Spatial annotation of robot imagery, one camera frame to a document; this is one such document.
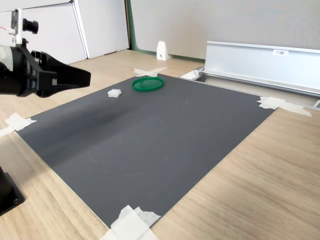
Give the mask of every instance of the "white foam piece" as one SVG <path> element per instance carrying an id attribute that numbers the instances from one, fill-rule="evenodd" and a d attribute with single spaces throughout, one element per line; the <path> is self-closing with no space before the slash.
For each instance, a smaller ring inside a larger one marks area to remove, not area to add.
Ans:
<path id="1" fill-rule="evenodd" d="M 119 97 L 120 94 L 121 94 L 120 89 L 112 89 L 112 90 L 108 91 L 109 98 L 117 98 L 117 97 Z"/>

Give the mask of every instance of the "cable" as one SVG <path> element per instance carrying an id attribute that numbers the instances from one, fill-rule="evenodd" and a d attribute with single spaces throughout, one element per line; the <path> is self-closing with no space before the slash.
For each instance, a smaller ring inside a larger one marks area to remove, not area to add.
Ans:
<path id="1" fill-rule="evenodd" d="M 4 29 L 4 30 L 7 30 L 7 29 L 6 29 L 5 27 L 3 27 L 3 26 L 1 26 L 1 25 L 0 25 L 0 29 Z"/>

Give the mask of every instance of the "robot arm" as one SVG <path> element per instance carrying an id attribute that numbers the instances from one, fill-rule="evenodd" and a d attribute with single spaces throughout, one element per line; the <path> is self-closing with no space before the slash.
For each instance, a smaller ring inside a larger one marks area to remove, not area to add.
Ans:
<path id="1" fill-rule="evenodd" d="M 11 21 L 8 33 L 14 36 L 12 41 L 17 44 L 15 47 L 0 45 L 0 94 L 25 97 L 34 93 L 46 98 L 90 85 L 90 72 L 68 66 L 45 52 L 28 51 L 22 31 L 37 34 L 36 21 L 22 19 L 21 10 L 12 12 Z"/>

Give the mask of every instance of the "white bracket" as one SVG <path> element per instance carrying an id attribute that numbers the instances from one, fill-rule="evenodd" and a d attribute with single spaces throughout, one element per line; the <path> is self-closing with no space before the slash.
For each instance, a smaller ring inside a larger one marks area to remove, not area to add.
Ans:
<path id="1" fill-rule="evenodd" d="M 164 61 L 169 59 L 167 46 L 166 46 L 166 43 L 164 41 L 159 41 L 158 42 L 158 47 L 156 48 L 156 59 L 164 60 Z"/>

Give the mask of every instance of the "green ring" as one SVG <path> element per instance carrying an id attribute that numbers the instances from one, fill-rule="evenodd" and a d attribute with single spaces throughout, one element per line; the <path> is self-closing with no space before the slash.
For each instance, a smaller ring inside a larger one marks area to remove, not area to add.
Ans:
<path id="1" fill-rule="evenodd" d="M 142 77 L 134 80 L 132 87 L 138 92 L 151 92 L 162 88 L 165 85 L 165 81 L 160 77 Z"/>

